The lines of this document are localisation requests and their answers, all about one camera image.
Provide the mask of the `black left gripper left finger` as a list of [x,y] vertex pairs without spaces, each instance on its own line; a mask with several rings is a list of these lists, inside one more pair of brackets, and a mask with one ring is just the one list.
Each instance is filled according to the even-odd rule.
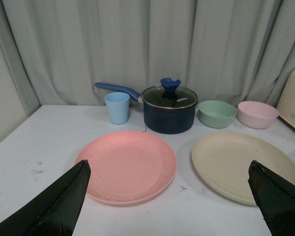
[[82,160],[0,223],[0,236],[71,236],[78,221],[91,170]]

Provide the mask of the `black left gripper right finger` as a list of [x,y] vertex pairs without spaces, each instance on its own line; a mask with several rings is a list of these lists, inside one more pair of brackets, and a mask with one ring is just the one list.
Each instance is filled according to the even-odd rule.
[[248,183],[256,205],[273,236],[295,236],[295,185],[256,160]]

